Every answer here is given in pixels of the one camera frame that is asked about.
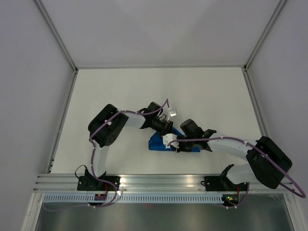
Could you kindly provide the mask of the blue cloth napkin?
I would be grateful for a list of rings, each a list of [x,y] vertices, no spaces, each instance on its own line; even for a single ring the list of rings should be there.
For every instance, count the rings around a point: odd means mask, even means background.
[[[177,136],[183,136],[183,134],[174,127],[172,128],[172,133],[176,134]],[[160,137],[157,131],[150,137],[148,141],[148,149],[150,151],[175,152],[173,149],[166,149],[165,145],[163,144],[163,139]],[[187,152],[200,153],[200,149],[198,147],[193,147],[191,151]]]

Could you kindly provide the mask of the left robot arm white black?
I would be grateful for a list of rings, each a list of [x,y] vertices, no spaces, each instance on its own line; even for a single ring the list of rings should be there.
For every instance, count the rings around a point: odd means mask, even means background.
[[[170,118],[176,115],[177,112],[169,106],[168,100],[162,106],[151,102],[148,107],[138,111],[121,110],[112,104],[104,107],[88,125],[89,141],[93,145],[90,160],[92,175],[88,185],[96,191],[104,187],[108,149],[124,127],[151,128],[163,138],[172,133],[173,122]]]

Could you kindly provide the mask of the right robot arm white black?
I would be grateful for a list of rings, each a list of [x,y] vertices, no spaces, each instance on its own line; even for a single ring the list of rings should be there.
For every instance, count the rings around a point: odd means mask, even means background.
[[[288,172],[293,165],[290,158],[266,136],[248,141],[226,139],[216,130],[202,130],[191,119],[184,121],[180,128],[184,135],[177,137],[181,140],[177,152],[191,152],[193,148],[198,148],[207,152],[229,154],[246,161],[246,164],[239,166],[229,164],[222,171],[219,183],[225,190],[231,190],[245,182],[259,182],[270,189],[276,189],[284,174],[266,156],[284,172]]]

